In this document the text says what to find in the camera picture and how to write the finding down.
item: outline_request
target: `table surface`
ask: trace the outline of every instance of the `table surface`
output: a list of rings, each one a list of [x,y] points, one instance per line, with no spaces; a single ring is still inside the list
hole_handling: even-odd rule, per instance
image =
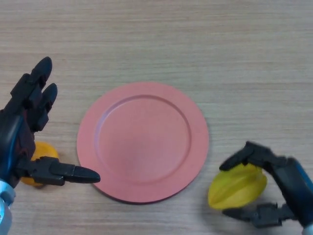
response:
[[[201,108],[210,151],[196,180],[158,204],[124,205],[91,185],[19,184],[11,235],[300,234],[297,222],[256,230],[208,208],[219,164],[246,140],[297,157],[313,177],[312,0],[2,0],[0,107],[50,56],[59,95],[36,140],[78,164],[90,105],[136,81],[167,83]],[[269,177],[260,201],[283,203]]]

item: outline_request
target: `yellow fruit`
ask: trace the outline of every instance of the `yellow fruit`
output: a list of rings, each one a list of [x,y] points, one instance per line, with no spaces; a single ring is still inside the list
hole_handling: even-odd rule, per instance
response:
[[[40,157],[52,157],[52,158],[59,158],[57,150],[50,144],[45,142],[36,142],[36,150],[34,155],[32,156],[31,160],[34,161]],[[24,184],[32,185],[34,187],[40,187],[42,184],[35,183],[32,178],[22,177],[21,181]]]
[[[221,171],[209,188],[209,206],[217,210],[245,206],[260,196],[266,184],[262,169],[251,164]]]

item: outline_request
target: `robotic hand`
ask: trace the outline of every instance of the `robotic hand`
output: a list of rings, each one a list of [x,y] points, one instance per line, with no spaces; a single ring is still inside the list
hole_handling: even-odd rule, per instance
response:
[[[251,222],[256,228],[281,226],[287,219],[298,220],[303,235],[313,235],[313,183],[301,164],[292,157],[276,156],[264,146],[247,142],[245,147],[228,158],[220,170],[228,171],[239,164],[253,164],[267,171],[278,184],[286,204],[258,205],[255,211],[243,208],[223,210],[229,217]]]
[[[52,83],[43,92],[52,70],[49,57],[40,61],[31,74],[24,74],[11,91],[12,98],[0,110],[0,235],[11,227],[10,206],[14,202],[14,188],[21,177],[33,178],[44,185],[97,183],[100,176],[90,169],[60,163],[56,158],[42,156],[31,161],[35,152],[34,133],[42,131],[48,113],[57,97]]]

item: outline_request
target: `pink plate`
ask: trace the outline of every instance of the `pink plate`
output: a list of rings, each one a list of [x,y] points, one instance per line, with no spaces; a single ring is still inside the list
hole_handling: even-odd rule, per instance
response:
[[[190,184],[209,148],[205,118],[181,91],[155,82],[118,87],[100,97],[79,128],[81,166],[95,186],[129,203],[166,199]]]

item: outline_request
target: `wood grain surface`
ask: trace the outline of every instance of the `wood grain surface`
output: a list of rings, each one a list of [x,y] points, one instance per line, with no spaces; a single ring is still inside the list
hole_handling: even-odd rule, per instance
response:
[[[11,235],[286,235],[208,208],[219,164],[246,140],[297,157],[313,177],[312,0],[1,0],[0,107],[25,72],[50,56],[59,95],[36,140],[78,164],[89,106],[117,86],[158,81],[201,108],[210,151],[197,179],[158,204],[124,205],[90,185],[20,183]],[[260,201],[283,202],[273,180]]]

